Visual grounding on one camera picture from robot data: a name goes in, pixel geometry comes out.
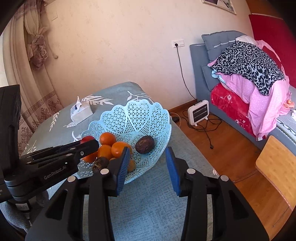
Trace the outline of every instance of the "fruit basket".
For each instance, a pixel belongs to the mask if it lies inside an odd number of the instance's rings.
[[[128,172],[125,184],[143,175],[160,158],[166,148],[172,126],[167,110],[161,104],[150,104],[147,100],[129,101],[126,106],[115,105],[112,110],[102,113],[100,120],[92,121],[89,128],[81,134],[81,138],[91,135],[96,140],[104,132],[111,132],[117,141],[125,141],[132,147],[131,158],[136,163],[136,169]],[[155,148],[148,154],[139,154],[135,150],[137,141],[146,135],[153,137]],[[78,165],[78,176],[89,177],[93,174],[92,163],[81,161]]]

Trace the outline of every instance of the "framed picture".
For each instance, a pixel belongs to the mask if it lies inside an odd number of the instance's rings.
[[[202,0],[203,3],[213,5],[219,8],[222,8],[226,11],[229,11],[236,15],[235,9],[233,7],[231,0]]]

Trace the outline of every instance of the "scalloped basket rim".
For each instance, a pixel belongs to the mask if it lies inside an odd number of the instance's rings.
[[[167,110],[167,109],[164,109],[164,108],[162,107],[162,105],[161,105],[159,102],[154,102],[153,104],[151,104],[151,103],[149,103],[149,101],[146,100],[146,99],[141,99],[141,100],[138,100],[138,101],[136,101],[136,100],[130,100],[130,101],[128,101],[128,102],[126,103],[125,106],[120,105],[120,104],[117,104],[117,105],[113,106],[113,108],[112,108],[111,110],[106,110],[106,111],[104,111],[104,112],[101,114],[99,120],[93,120],[92,122],[90,122],[88,129],[85,130],[85,131],[83,131],[83,132],[81,133],[81,137],[82,137],[84,132],[90,131],[91,124],[94,123],[94,122],[98,122],[98,121],[100,121],[100,120],[102,119],[102,116],[103,116],[104,114],[106,114],[106,113],[112,113],[112,112],[114,111],[114,109],[117,108],[117,107],[124,108],[124,107],[126,107],[127,105],[129,105],[129,103],[131,103],[131,102],[134,102],[134,103],[136,103],[136,104],[139,104],[139,103],[141,103],[141,102],[145,102],[145,103],[147,103],[147,104],[150,105],[150,106],[155,106],[155,105],[158,104],[158,105],[160,106],[160,108],[161,108],[162,110],[164,110],[164,111],[166,112],[166,114],[167,114],[167,117],[168,117],[168,119],[167,119],[167,124],[169,125],[170,130],[169,130],[169,133],[168,133],[168,137],[167,137],[166,143],[164,144],[162,150],[161,150],[161,151],[158,153],[158,155],[155,157],[155,159],[157,159],[157,160],[156,160],[154,163],[152,163],[150,166],[145,167],[142,171],[138,172],[135,176],[133,176],[133,177],[130,178],[129,180],[125,181],[124,184],[130,183],[131,181],[137,179],[138,177],[140,177],[141,175],[143,175],[145,172],[147,172],[148,170],[150,170],[150,169],[151,169],[151,168],[152,168],[152,167],[158,162],[159,158],[160,158],[161,155],[163,154],[165,148],[167,147],[167,145],[168,145],[168,143],[169,143],[169,141],[170,141],[170,136],[171,136],[171,133],[172,133],[172,125],[170,124],[170,114],[169,114],[168,110]]]

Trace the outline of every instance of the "metal bolt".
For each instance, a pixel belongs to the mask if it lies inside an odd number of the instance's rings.
[[[109,169],[104,168],[104,169],[102,169],[102,170],[100,171],[100,173],[101,173],[102,175],[106,175],[106,174],[109,173]]]
[[[187,173],[188,174],[194,174],[195,173],[195,170],[193,168],[188,168],[187,169]]]
[[[221,180],[227,182],[229,180],[229,177],[227,177],[226,175],[222,175]]]
[[[67,181],[68,182],[74,182],[76,180],[76,177],[75,176],[69,176],[68,178],[67,178]]]

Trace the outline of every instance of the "white pillow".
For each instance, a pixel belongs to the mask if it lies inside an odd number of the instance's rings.
[[[242,35],[238,38],[235,39],[235,41],[241,41],[241,42],[245,42],[245,43],[250,43],[250,44],[254,44],[254,45],[258,45],[256,40],[253,39],[252,37],[248,36],[248,35]]]

